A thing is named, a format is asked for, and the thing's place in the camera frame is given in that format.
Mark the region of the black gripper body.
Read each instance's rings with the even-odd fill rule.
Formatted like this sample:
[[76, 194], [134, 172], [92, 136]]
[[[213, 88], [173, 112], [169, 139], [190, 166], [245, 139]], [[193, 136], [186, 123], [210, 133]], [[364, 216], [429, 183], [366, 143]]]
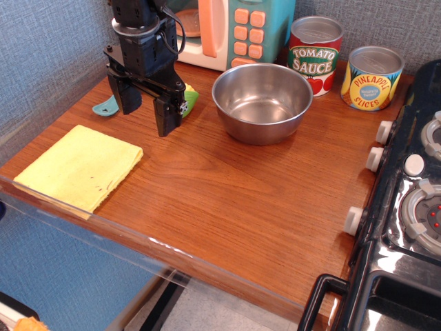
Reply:
[[130, 80], [141, 93], [168, 96], [185, 102], [185, 84], [174, 64], [182, 51], [177, 46], [174, 17], [114, 17], [112, 28], [118, 45], [108, 45], [107, 73]]

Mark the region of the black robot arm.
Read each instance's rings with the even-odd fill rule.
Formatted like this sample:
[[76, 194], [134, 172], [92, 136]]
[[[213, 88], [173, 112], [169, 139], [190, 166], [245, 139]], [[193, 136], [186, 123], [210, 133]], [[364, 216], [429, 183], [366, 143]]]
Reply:
[[104, 53], [117, 105], [123, 114], [130, 114], [141, 107], [142, 94], [149, 94], [158, 134], [166, 137], [181, 125], [187, 109], [185, 83], [174, 67], [186, 42], [176, 33], [181, 20], [165, 1], [110, 1], [109, 5], [119, 44], [108, 45]]

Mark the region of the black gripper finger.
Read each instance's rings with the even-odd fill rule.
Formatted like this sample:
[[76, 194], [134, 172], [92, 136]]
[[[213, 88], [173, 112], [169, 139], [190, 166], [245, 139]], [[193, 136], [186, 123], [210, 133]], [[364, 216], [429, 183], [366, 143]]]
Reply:
[[154, 111], [159, 137], [166, 137], [182, 124], [181, 104], [163, 95], [155, 98]]
[[134, 112], [141, 106], [141, 92], [131, 85], [129, 79], [116, 77], [110, 73], [107, 74], [107, 79], [117, 106], [124, 115]]

